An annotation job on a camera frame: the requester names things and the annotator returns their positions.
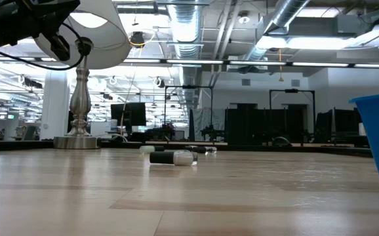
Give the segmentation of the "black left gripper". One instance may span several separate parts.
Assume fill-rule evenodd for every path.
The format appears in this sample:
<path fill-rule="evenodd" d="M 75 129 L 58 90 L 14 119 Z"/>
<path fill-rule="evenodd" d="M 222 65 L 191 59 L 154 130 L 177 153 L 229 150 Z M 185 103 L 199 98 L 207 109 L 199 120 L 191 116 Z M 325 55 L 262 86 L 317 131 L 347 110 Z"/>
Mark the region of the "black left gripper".
<path fill-rule="evenodd" d="M 43 35 L 56 35 L 80 0 L 15 0 L 15 3 L 38 23 Z"/>

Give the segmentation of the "silver lamp with white shade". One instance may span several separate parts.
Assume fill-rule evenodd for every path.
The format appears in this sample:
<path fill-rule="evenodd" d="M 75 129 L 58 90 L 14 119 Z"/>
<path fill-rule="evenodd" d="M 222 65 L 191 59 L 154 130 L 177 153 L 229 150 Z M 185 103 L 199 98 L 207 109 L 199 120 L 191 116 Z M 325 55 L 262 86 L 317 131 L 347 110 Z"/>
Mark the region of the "silver lamp with white shade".
<path fill-rule="evenodd" d="M 127 58 L 127 33 L 112 0 L 80 0 L 58 33 L 70 48 L 69 59 L 61 62 L 72 66 L 76 84 L 70 88 L 68 69 L 47 72 L 39 137 L 51 139 L 57 149 L 97 149 L 98 139 L 87 132 L 89 73 L 118 66 Z"/>

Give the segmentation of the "black computer monitor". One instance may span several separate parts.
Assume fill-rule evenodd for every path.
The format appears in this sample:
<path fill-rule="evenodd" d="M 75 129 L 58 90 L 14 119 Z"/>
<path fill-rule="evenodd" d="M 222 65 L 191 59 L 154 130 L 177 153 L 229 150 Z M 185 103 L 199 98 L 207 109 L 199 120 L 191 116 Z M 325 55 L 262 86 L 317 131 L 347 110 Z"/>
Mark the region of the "black computer monitor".
<path fill-rule="evenodd" d="M 146 126 L 145 103 L 112 104 L 111 119 L 117 120 L 118 126 Z"/>

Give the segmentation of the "long ceiling light strip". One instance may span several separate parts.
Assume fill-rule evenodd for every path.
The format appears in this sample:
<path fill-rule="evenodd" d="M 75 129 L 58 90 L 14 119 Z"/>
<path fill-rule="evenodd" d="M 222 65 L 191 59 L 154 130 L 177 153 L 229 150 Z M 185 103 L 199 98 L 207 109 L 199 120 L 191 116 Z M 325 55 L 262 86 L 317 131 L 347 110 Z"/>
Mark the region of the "long ceiling light strip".
<path fill-rule="evenodd" d="M 279 66 L 279 67 L 317 67 L 317 68 L 359 68 L 379 69 L 379 64 L 333 63 L 333 62 L 283 62 L 247 60 L 189 60 L 189 59 L 141 59 L 128 58 L 129 64 L 180 64 L 180 65 L 217 65 L 217 66 Z"/>

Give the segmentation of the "grey tarp cover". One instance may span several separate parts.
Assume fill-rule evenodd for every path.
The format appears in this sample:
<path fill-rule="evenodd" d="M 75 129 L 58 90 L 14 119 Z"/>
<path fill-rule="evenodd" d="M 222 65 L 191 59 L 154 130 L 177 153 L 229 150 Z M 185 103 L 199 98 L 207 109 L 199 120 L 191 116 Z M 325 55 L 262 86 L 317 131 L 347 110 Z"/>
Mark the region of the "grey tarp cover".
<path fill-rule="evenodd" d="M 189 112 L 189 137 L 195 141 L 209 140 L 209 134 L 204 136 L 201 131 L 210 126 L 216 131 L 225 131 L 225 119 L 225 109 L 191 109 Z"/>

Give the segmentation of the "black partition screen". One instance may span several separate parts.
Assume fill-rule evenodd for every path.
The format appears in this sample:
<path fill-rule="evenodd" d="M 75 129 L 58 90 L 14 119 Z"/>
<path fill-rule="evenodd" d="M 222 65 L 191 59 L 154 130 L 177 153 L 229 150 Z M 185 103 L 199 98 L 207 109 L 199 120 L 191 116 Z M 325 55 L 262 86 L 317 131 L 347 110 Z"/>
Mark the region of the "black partition screen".
<path fill-rule="evenodd" d="M 308 126 L 299 109 L 229 109 L 225 131 L 226 142 L 231 146 L 259 146 L 277 137 L 300 143 Z"/>
<path fill-rule="evenodd" d="M 324 113 L 317 114 L 315 131 L 329 135 L 332 132 L 346 132 L 358 135 L 361 116 L 357 108 L 330 109 Z"/>

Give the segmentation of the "bright ceiling light panel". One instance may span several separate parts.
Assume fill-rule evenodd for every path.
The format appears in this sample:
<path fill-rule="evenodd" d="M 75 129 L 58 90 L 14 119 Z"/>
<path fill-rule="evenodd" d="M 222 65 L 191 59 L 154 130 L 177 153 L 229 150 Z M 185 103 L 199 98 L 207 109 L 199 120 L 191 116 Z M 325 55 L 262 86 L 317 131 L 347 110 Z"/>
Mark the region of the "bright ceiling light panel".
<path fill-rule="evenodd" d="M 306 50 L 340 50 L 348 47 L 352 38 L 339 37 L 271 37 L 263 36 L 257 42 L 258 49 L 306 49 Z"/>

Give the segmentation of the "silver ventilation duct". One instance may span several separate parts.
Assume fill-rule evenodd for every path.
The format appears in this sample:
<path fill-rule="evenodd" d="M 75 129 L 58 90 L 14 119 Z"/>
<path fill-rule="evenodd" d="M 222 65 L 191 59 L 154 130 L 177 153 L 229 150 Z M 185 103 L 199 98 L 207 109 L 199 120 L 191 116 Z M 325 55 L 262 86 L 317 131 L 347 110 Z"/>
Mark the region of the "silver ventilation duct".
<path fill-rule="evenodd" d="M 199 5 L 177 3 L 167 6 L 170 15 L 172 38 L 175 42 L 176 57 L 183 60 L 199 59 L 201 46 L 200 26 L 202 8 Z M 195 66 L 183 66 L 180 68 L 182 85 L 198 85 L 201 76 L 201 68 Z M 183 99 L 188 109 L 197 107 L 199 89 L 184 89 Z"/>
<path fill-rule="evenodd" d="M 261 17 L 257 24 L 255 36 L 256 42 L 243 57 L 243 60 L 258 61 L 272 46 L 266 45 L 266 36 L 272 31 L 286 35 L 290 23 L 297 17 L 303 8 L 311 0 L 278 0 L 275 10 Z"/>

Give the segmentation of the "black metal frame rig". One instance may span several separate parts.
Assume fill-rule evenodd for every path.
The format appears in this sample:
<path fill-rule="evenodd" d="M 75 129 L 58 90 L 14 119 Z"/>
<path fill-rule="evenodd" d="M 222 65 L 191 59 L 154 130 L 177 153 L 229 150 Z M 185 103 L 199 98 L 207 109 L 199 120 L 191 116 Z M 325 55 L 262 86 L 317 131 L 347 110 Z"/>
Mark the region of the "black metal frame rig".
<path fill-rule="evenodd" d="M 212 124 L 212 103 L 213 103 L 213 87 L 212 86 L 197 86 L 197 85 L 173 85 L 173 86 L 166 86 L 165 87 L 165 95 L 164 95 L 164 111 L 163 111 L 163 124 L 166 125 L 166 116 L 167 116 L 167 100 L 169 96 L 175 95 L 175 90 L 197 90 L 198 95 L 201 94 L 201 91 L 203 89 L 209 89 L 210 90 L 210 126 L 213 127 Z M 190 107 L 189 103 L 186 103 L 185 109 L 186 109 L 186 115 L 189 119 L 189 140 L 195 141 L 195 120 L 194 120 L 194 110 L 196 109 L 196 103 L 194 102 L 192 104 L 192 107 Z"/>
<path fill-rule="evenodd" d="M 272 98 L 272 93 L 273 92 L 284 92 L 284 93 L 299 93 L 299 92 L 301 92 L 304 96 L 306 96 L 306 92 L 309 92 L 309 93 L 311 93 L 311 95 L 312 95 L 312 113 L 313 113 L 313 119 L 312 119 L 312 125 L 313 125 L 313 129 L 312 129 L 312 133 L 309 133 L 309 132 L 303 132 L 302 133 L 302 141 L 300 142 L 300 147 L 304 147 L 304 144 L 306 143 L 305 141 L 304 141 L 304 138 L 306 137 L 308 137 L 308 135 L 311 135 L 311 136 L 313 136 L 314 135 L 314 132 L 315 132 L 315 122 L 316 122 L 316 101 L 315 101 L 315 91 L 314 90 L 298 90 L 298 89 L 296 89 L 296 88 L 288 88 L 288 89 L 271 89 L 271 90 L 269 90 L 269 116 L 270 116 L 270 118 L 272 117 L 272 102 L 273 102 L 273 99 L 274 98 Z"/>

